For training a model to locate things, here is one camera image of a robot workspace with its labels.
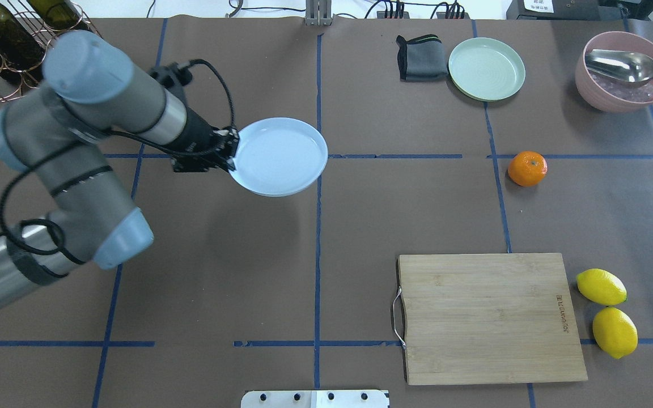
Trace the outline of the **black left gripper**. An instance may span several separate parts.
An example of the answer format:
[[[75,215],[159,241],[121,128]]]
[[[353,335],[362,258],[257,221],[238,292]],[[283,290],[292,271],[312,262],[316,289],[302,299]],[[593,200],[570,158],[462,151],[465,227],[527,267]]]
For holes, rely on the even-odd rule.
[[[206,172],[235,168],[234,156],[239,144],[235,125],[234,101],[222,75],[210,62],[203,63],[222,86],[229,108],[226,127],[211,126],[187,103],[184,88],[193,80],[196,62],[173,63],[153,67],[150,77],[165,90],[165,107],[160,119],[149,129],[150,145],[171,156],[175,172]]]

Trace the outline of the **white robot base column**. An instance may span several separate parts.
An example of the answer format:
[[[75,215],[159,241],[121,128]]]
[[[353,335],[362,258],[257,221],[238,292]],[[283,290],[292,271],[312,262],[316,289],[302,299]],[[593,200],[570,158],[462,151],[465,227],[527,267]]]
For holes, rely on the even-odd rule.
[[[241,407],[390,407],[389,392],[379,389],[252,390]]]

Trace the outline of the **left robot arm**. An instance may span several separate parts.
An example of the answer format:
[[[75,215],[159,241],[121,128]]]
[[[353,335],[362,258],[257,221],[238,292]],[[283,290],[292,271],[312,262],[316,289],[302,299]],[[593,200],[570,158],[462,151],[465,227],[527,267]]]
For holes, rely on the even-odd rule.
[[[18,172],[0,197],[0,309],[92,261],[114,268],[154,235],[98,145],[122,136],[165,152],[175,171],[234,169],[234,123],[186,105],[193,59],[145,72],[98,35],[62,34],[44,81],[0,109],[0,160]]]

